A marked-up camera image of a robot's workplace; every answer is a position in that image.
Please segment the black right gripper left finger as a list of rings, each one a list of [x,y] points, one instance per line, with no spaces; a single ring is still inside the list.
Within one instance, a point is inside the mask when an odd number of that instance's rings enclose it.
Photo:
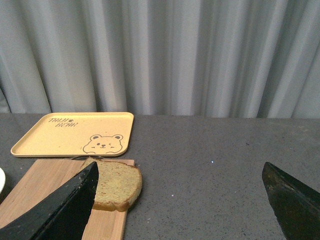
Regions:
[[[80,240],[89,221],[99,179],[96,162],[0,230],[2,240]]]

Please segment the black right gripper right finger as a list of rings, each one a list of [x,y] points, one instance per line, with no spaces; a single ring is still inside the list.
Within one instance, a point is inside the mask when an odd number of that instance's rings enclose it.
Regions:
[[[266,162],[262,180],[277,222],[287,240],[320,238],[320,193]]]

